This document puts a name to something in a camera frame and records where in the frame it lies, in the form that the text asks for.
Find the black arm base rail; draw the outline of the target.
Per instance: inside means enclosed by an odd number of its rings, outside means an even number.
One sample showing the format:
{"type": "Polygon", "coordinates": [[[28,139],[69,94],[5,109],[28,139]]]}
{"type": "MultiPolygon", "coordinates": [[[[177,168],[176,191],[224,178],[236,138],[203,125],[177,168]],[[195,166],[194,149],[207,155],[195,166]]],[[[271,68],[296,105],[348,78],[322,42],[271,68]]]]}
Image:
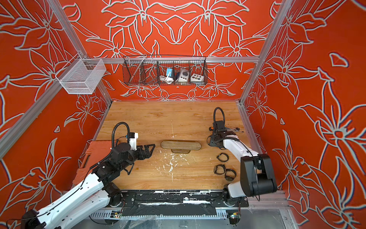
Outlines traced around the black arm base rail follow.
{"type": "Polygon", "coordinates": [[[229,198],[222,190],[124,190],[109,208],[127,217],[219,217],[249,206],[247,197],[229,198]]]}

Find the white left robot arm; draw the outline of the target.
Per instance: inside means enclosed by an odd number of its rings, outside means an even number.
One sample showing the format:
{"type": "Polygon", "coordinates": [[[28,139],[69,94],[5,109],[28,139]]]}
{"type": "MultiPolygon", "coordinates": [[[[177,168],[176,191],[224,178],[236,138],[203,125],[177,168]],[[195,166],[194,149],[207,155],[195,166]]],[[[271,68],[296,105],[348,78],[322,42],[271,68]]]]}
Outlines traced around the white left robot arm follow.
{"type": "Polygon", "coordinates": [[[93,165],[85,178],[66,194],[39,211],[30,210],[21,218],[22,229],[65,229],[108,205],[124,204],[121,190],[113,183],[135,161],[152,156],[154,144],[136,146],[120,143],[93,165]]]}

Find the dark wooden watch stand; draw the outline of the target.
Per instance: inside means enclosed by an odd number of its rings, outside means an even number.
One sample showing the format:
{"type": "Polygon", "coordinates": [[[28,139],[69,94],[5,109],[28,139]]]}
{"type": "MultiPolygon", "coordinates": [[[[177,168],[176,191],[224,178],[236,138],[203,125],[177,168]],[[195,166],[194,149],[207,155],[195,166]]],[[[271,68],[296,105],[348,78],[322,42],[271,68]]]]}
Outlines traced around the dark wooden watch stand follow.
{"type": "Polygon", "coordinates": [[[202,145],[196,141],[165,140],[161,142],[161,148],[170,149],[172,153],[189,154],[190,151],[198,151],[202,145]]]}

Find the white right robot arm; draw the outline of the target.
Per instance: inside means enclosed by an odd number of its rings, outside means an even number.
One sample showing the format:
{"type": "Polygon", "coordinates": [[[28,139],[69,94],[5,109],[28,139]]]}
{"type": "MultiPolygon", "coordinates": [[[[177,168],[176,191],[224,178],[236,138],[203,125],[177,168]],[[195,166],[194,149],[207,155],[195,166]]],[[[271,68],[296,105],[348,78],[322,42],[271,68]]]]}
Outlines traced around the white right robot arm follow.
{"type": "Polygon", "coordinates": [[[224,187],[224,199],[257,197],[277,192],[277,182],[271,158],[243,143],[238,136],[225,127],[224,121],[214,121],[209,128],[209,146],[229,150],[240,162],[239,181],[224,187]]]}

